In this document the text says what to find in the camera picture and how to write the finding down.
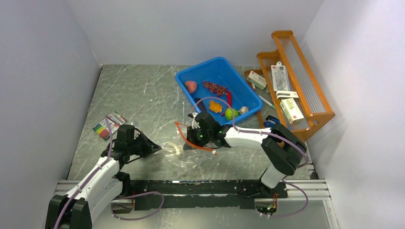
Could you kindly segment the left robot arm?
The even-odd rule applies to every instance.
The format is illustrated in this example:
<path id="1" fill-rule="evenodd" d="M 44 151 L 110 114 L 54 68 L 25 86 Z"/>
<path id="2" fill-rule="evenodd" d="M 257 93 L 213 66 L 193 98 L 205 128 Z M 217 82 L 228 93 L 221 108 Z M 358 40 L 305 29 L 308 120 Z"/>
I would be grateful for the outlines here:
<path id="1" fill-rule="evenodd" d="M 137 194 L 130 175 L 121 172 L 130 157 L 147 158 L 160 151 L 133 125 L 121 125 L 117 136 L 110 142 L 92 170 L 64 195 L 54 195 L 49 202 L 46 229 L 90 229 L 93 223 L 114 199 L 135 199 L 143 195 L 156 195 L 156 191 Z"/>

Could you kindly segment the pink fake peach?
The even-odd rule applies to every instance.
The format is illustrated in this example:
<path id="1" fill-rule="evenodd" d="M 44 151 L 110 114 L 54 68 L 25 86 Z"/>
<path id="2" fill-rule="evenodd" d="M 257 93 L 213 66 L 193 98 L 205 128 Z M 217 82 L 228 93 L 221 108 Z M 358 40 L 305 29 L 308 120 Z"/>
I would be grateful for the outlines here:
<path id="1" fill-rule="evenodd" d="M 184 86 L 190 94 L 194 93 L 197 90 L 197 83 L 195 81 L 186 81 L 184 83 Z"/>

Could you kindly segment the red fake grapes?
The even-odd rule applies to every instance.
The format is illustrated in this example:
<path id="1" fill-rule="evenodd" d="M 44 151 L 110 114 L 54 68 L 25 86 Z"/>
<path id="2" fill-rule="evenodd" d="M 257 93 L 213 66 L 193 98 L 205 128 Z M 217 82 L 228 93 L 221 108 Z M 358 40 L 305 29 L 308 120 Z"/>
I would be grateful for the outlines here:
<path id="1" fill-rule="evenodd" d="M 219 85 L 217 83 L 212 83 L 209 81 L 202 81 L 202 85 L 208 89 L 211 93 L 216 94 L 217 97 L 226 95 L 227 88 L 225 86 Z"/>

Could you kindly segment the purple fake eggplant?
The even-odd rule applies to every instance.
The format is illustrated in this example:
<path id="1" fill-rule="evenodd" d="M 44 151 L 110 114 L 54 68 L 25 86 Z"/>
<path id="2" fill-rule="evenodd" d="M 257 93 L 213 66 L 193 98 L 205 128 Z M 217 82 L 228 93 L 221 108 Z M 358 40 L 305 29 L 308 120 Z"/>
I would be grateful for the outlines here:
<path id="1" fill-rule="evenodd" d="M 201 99 L 198 98 L 198 97 L 194 99 L 194 101 L 195 101 L 196 103 L 198 103 L 197 106 L 199 107 L 200 111 L 201 111 L 201 112 L 207 112 L 207 109 L 206 109 L 204 103 L 203 103 L 203 102 L 200 102 L 200 100 L 201 100 Z"/>

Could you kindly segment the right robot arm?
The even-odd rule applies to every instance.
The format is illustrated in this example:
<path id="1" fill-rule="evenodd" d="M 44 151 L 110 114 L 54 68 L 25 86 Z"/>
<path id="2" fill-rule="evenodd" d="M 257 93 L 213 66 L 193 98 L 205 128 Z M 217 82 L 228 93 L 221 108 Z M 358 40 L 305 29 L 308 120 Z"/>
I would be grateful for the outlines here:
<path id="1" fill-rule="evenodd" d="M 268 198 L 276 191 L 276 185 L 285 177 L 292 176 L 307 160 L 305 144 L 282 124 L 271 128 L 241 128 L 221 125 L 207 112 L 191 113 L 192 124 L 187 128 L 187 141 L 193 147 L 207 148 L 209 143 L 217 147 L 249 147 L 265 152 L 270 166 L 258 184 L 258 192 Z"/>

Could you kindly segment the red fake chili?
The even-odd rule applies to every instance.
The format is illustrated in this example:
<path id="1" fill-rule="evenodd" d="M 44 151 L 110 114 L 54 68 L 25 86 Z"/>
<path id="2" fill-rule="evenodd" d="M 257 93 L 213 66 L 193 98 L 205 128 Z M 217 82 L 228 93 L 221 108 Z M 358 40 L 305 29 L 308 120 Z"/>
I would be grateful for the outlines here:
<path id="1" fill-rule="evenodd" d="M 226 91 L 226 96 L 227 96 L 227 103 L 232 106 L 232 95 L 229 90 Z"/>

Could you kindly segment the green fake pepper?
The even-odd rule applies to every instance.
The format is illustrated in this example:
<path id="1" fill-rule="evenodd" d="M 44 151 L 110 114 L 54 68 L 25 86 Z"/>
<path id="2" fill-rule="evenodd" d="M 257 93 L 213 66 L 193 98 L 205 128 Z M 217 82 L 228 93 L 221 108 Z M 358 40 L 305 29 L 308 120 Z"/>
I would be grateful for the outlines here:
<path id="1" fill-rule="evenodd" d="M 224 113 L 224 116 L 227 121 L 231 121 L 239 116 L 239 112 L 234 108 L 227 108 Z"/>

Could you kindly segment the clear zip bag red seal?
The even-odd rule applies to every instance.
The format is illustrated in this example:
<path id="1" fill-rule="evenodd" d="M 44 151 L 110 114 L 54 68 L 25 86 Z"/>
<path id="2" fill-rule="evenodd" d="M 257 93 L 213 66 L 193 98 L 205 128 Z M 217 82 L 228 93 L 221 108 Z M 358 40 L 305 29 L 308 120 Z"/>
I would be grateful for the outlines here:
<path id="1" fill-rule="evenodd" d="M 214 159 L 218 156 L 216 149 L 212 146 L 197 146 L 187 140 L 187 130 L 189 125 L 180 123 L 175 124 L 175 137 L 172 141 L 162 143 L 162 155 L 164 159 L 180 167 L 195 168 L 201 163 Z"/>

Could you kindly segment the orange fake carrot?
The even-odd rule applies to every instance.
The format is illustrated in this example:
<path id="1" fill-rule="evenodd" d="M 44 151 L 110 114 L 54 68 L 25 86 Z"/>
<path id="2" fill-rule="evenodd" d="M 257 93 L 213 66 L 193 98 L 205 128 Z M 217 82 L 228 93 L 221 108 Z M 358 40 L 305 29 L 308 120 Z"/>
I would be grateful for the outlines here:
<path id="1" fill-rule="evenodd" d="M 223 106 L 220 103 L 215 102 L 214 100 L 211 100 L 209 102 L 209 109 L 210 109 L 210 111 L 218 114 L 218 113 L 222 112 Z"/>

